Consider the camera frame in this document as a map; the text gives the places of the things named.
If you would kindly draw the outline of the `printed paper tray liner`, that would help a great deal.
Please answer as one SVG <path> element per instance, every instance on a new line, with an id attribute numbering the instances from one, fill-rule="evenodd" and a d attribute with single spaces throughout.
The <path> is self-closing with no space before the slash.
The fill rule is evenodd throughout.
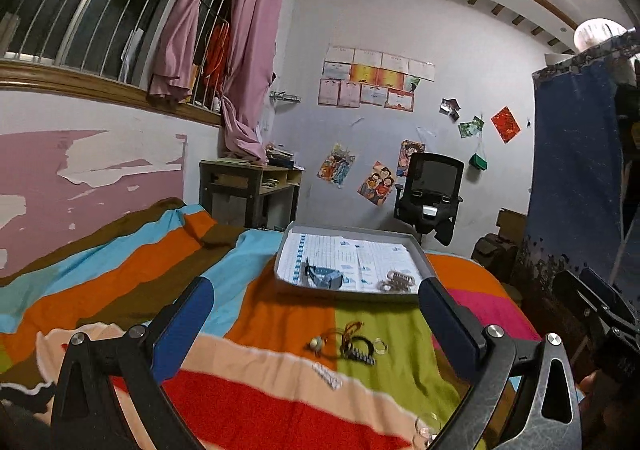
<path id="1" fill-rule="evenodd" d="M 360 294 L 413 294 L 430 273 L 402 243 L 347 238 L 318 233 L 289 233 L 278 256 L 276 275 L 294 287 L 307 287 L 303 265 L 343 271 L 344 285 L 336 292 Z"/>

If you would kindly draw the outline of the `pink curtain left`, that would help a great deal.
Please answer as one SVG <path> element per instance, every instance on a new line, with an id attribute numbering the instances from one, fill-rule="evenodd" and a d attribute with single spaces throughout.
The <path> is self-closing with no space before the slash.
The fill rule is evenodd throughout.
<path id="1" fill-rule="evenodd" d="M 149 95 L 181 102 L 190 94 L 201 0 L 176 0 L 158 43 Z"/>

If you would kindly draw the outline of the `pink curtain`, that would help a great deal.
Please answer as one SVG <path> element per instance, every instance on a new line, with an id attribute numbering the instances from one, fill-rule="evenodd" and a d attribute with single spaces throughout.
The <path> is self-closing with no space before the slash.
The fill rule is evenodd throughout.
<path id="1" fill-rule="evenodd" d="M 176 0 L 158 43 L 149 95 L 181 102 L 190 94 L 201 0 Z"/>
<path id="2" fill-rule="evenodd" d="M 257 137 L 272 66 L 282 0 L 232 0 L 231 47 L 222 96 L 224 146 L 243 159 L 264 163 Z"/>

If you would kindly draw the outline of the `certificates on wall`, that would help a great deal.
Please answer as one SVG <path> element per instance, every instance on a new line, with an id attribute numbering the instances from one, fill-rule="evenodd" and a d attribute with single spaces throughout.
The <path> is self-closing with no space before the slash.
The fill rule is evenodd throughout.
<path id="1" fill-rule="evenodd" d="M 431 62 L 361 48 L 330 45 L 319 82 L 320 106 L 375 106 L 412 112 L 421 82 L 434 82 Z"/>

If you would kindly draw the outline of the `white rhinestone hair clip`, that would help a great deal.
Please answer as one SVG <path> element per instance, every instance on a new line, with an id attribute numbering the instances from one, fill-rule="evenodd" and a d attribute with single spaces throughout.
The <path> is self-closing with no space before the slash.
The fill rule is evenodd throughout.
<path id="1" fill-rule="evenodd" d="M 337 390 L 343 386 L 342 379 L 326 366 L 323 366 L 320 362 L 314 362 L 312 364 L 312 369 L 314 369 L 314 372 L 318 374 L 318 377 L 321 378 L 321 380 L 326 383 L 330 389 Z"/>

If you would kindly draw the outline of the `colourful striped bed blanket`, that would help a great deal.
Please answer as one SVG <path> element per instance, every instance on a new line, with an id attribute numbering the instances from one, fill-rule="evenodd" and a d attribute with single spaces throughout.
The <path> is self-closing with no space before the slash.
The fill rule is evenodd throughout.
<path id="1" fill-rule="evenodd" d="M 215 302 L 164 389 L 209 449 L 414 449 L 414 421 L 444 424 L 468 384 L 416 305 L 278 291 L 281 237 L 218 224 L 170 198 L 47 248 L 26 230 L 25 262 L 1 266 L 1 404 L 24 446 L 50 444 L 70 338 L 119 337 L 205 277 Z M 332 390 L 314 362 L 343 381 Z"/>

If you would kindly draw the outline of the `blue hair claw clip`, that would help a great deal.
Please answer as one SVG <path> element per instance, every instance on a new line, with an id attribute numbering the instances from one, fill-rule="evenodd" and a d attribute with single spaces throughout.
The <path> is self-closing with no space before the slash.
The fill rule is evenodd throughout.
<path id="1" fill-rule="evenodd" d="M 321 290 L 339 290 L 345 282 L 343 271 L 314 265 L 309 259 L 306 259 L 303 265 L 303 281 L 307 287 Z"/>

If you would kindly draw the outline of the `grey metal tray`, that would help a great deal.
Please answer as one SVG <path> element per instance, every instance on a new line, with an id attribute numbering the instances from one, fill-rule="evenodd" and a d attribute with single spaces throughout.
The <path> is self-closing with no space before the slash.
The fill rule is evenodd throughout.
<path id="1" fill-rule="evenodd" d="M 436 271 L 408 233 L 292 222 L 274 263 L 280 292 L 369 302 L 418 300 Z"/>

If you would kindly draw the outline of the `black office chair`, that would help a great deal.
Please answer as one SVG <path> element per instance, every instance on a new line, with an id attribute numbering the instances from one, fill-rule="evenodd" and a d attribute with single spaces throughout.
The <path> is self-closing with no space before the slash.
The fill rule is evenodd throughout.
<path id="1" fill-rule="evenodd" d="M 448 247 L 454 236 L 464 163 L 439 153 L 416 152 L 409 159 L 405 184 L 396 184 L 394 218 L 419 238 L 434 233 Z"/>

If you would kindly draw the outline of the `cartoon family poster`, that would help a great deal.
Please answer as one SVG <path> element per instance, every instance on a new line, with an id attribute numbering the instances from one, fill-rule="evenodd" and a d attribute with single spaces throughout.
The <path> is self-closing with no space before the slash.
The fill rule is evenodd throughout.
<path id="1" fill-rule="evenodd" d="M 358 193 L 370 203 L 382 207 L 394 189 L 395 181 L 394 171 L 380 161 L 376 161 L 372 166 L 371 173 L 358 188 Z"/>

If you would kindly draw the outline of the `barred window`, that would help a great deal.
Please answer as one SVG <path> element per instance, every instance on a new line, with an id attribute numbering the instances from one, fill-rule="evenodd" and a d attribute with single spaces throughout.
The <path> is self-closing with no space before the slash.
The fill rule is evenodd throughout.
<path id="1" fill-rule="evenodd" d="M 177 0 L 1 0 L 2 90 L 96 99 L 221 125 L 206 72 L 231 0 L 200 0 L 181 102 L 149 93 L 160 36 Z"/>

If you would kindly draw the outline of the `green small hanging bag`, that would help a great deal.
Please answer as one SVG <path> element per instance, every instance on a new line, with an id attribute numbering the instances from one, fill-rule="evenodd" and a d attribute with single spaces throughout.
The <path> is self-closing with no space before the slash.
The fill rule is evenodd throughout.
<path id="1" fill-rule="evenodd" d="M 473 155 L 469 158 L 469 166 L 472 166 L 473 169 L 480 172 L 484 172 L 488 169 L 488 161 L 486 158 L 483 140 L 481 139 L 478 140 Z"/>

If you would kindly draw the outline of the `poster behind chair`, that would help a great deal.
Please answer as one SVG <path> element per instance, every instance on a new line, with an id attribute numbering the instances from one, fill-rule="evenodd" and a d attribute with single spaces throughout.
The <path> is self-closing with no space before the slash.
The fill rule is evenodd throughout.
<path id="1" fill-rule="evenodd" d="M 406 177 L 409 170 L 411 156 L 415 153 L 423 153 L 425 145 L 420 141 L 403 140 L 400 144 L 396 175 Z"/>

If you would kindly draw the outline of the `pink curtain right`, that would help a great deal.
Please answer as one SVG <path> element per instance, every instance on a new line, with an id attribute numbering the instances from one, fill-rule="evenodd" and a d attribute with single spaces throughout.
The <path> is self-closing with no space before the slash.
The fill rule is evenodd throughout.
<path id="1" fill-rule="evenodd" d="M 222 96 L 224 146 L 243 159 L 264 163 L 257 137 L 272 66 L 282 0 L 232 0 L 231 47 Z"/>

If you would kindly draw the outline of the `cartoon poster left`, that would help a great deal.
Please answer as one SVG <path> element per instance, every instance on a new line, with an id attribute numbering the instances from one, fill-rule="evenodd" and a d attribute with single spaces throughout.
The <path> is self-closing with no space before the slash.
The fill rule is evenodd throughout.
<path id="1" fill-rule="evenodd" d="M 341 144 L 335 144 L 321 163 L 317 177 L 341 188 L 357 156 Z"/>

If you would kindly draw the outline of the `dark wooden desk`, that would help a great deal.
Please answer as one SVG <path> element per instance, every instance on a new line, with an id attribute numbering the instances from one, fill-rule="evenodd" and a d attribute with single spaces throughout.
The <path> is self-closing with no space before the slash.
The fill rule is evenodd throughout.
<path id="1" fill-rule="evenodd" d="M 297 215 L 304 169 L 262 165 L 240 159 L 219 158 L 200 162 L 198 204 L 214 216 L 214 198 L 240 198 L 245 201 L 243 226 L 266 228 L 274 196 L 288 195 L 287 226 Z"/>

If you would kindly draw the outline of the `green photos on wall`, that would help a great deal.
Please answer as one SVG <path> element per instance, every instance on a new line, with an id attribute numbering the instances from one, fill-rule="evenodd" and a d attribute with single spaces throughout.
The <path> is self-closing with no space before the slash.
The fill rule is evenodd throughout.
<path id="1" fill-rule="evenodd" d="M 462 139 L 471 137 L 480 137 L 484 129 L 484 120 L 477 115 L 474 115 L 473 119 L 468 122 L 460 122 L 458 124 L 459 135 Z"/>

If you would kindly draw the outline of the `red paper wall decoration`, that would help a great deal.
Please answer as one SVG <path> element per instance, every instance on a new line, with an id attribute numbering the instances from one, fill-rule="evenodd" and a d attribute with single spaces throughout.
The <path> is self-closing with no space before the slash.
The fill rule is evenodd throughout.
<path id="1" fill-rule="evenodd" d="M 495 129 L 504 144 L 508 144 L 509 141 L 521 132 L 520 125 L 516 122 L 509 107 L 503 107 L 498 111 L 491 118 L 491 123 L 495 126 Z"/>

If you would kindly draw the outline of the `blue patterned hanging cloth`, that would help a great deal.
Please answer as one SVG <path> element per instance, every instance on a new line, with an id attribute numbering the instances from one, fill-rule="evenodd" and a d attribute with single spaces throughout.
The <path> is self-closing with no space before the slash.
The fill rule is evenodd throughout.
<path id="1" fill-rule="evenodd" d="M 639 33 L 533 76 L 535 145 L 518 263 L 548 287 L 590 268 L 639 302 Z"/>

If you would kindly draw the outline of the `photo cluster on wall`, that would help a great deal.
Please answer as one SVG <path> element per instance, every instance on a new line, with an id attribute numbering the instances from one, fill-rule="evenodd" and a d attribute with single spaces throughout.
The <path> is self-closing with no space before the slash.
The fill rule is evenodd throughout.
<path id="1" fill-rule="evenodd" d="M 460 105 L 457 99 L 443 98 L 440 103 L 439 112 L 448 115 L 452 121 L 457 122 L 460 118 Z"/>

